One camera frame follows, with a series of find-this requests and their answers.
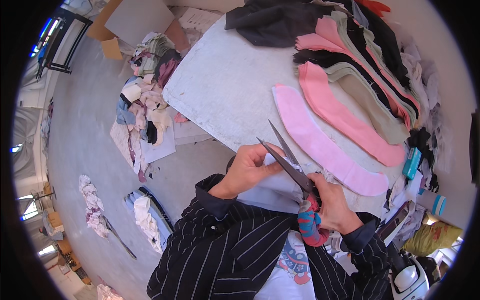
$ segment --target floor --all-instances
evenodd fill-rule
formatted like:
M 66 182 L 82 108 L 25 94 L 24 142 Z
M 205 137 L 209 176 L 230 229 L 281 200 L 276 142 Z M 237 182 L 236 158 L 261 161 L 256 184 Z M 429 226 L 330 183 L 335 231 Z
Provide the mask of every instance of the floor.
M 84 37 L 71 62 L 72 74 L 60 74 L 50 126 L 48 172 L 73 251 L 94 284 L 98 276 L 125 300 L 149 299 L 148 279 L 160 260 L 122 205 L 122 198 L 142 184 L 113 143 L 109 131 L 116 103 L 132 70 L 124 61 L 105 59 L 100 42 Z M 224 173 L 234 152 L 207 140 L 177 146 L 176 153 L 152 164 L 146 185 L 176 221 L 194 197 L 194 185 L 213 173 Z M 88 175 L 101 198 L 104 215 L 138 257 L 133 260 L 109 234 L 99 237 L 85 222 L 85 202 L 78 190 Z

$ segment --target person's right hand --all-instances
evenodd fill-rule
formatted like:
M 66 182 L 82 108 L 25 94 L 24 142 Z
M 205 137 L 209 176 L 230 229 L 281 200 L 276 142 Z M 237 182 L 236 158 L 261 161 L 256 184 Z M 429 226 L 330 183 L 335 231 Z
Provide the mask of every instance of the person's right hand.
M 307 175 L 318 189 L 322 207 L 318 213 L 321 228 L 332 229 L 340 234 L 349 234 L 363 225 L 358 216 L 348 208 L 343 189 L 339 184 L 327 182 L 322 174 Z

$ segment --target cartoon print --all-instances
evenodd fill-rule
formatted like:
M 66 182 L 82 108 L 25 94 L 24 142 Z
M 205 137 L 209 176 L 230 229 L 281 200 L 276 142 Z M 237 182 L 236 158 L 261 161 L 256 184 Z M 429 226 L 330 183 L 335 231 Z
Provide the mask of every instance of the cartoon print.
M 308 257 L 300 233 L 291 231 L 283 247 L 275 267 L 284 269 L 297 284 L 305 284 L 312 280 Z

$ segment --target light pink fabric cutout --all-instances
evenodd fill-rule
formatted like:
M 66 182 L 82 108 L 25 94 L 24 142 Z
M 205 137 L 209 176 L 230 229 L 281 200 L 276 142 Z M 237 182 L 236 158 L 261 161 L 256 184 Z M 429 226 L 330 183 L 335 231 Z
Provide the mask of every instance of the light pink fabric cutout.
M 369 172 L 360 167 L 330 140 L 312 119 L 295 88 L 276 84 L 272 92 L 287 132 L 313 160 L 355 193 L 377 196 L 388 190 L 388 177 L 385 174 Z
M 355 55 L 353 55 L 353 53 L 348 50 L 348 48 L 345 46 L 340 36 L 338 35 L 335 20 L 328 17 L 318 19 L 317 26 L 315 27 L 315 33 L 298 36 L 295 47 L 298 50 L 327 50 L 329 52 L 343 53 L 351 57 L 356 63 L 363 67 L 367 71 L 367 73 L 375 80 L 375 82 L 387 96 L 388 103 L 390 104 L 392 112 L 398 117 L 401 117 L 404 120 L 407 128 L 410 128 L 410 116 L 405 111 L 405 108 L 399 105 L 396 99 L 394 99 L 390 95 L 390 93 L 385 88 L 384 83 L 377 80 L 376 75 L 373 74 L 373 72 L 369 68 L 367 68 L 363 62 L 361 62 Z
M 387 143 L 335 98 L 322 67 L 309 61 L 299 65 L 299 78 L 305 99 L 318 116 L 387 167 L 398 166 L 403 162 L 405 150 L 402 146 Z

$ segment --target black pinstripe jacket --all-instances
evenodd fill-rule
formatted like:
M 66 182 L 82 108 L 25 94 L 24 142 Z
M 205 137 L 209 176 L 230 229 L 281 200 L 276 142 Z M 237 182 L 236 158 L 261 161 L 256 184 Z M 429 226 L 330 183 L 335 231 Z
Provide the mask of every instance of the black pinstripe jacket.
M 253 299 L 270 276 L 297 216 L 218 199 L 207 192 L 223 178 L 197 183 L 148 282 L 151 299 Z M 322 247 L 305 245 L 317 299 L 379 299 L 390 263 L 375 220 L 345 235 L 358 273 L 348 276 Z

